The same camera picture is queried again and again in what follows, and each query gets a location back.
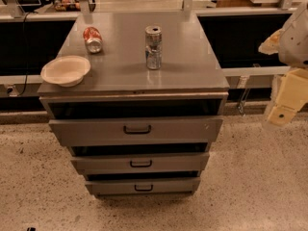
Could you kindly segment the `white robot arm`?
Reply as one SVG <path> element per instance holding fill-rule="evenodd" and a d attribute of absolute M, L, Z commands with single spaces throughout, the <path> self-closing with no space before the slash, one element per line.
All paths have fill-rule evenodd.
<path fill-rule="evenodd" d="M 270 103 L 264 124 L 282 127 L 308 103 L 308 3 L 301 3 L 283 27 L 270 35 L 258 48 L 260 53 L 277 53 L 290 69 L 272 81 Z"/>

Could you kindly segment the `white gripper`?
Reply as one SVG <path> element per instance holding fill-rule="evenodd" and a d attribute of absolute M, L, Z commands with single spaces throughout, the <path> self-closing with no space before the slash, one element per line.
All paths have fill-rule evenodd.
<path fill-rule="evenodd" d="M 260 44 L 258 51 L 266 55 L 279 53 L 282 33 L 282 29 L 272 33 Z M 274 101 L 276 106 L 269 109 L 267 123 L 280 127 L 286 125 L 307 102 L 308 70 L 295 68 L 288 71 L 281 77 L 281 84 Z"/>

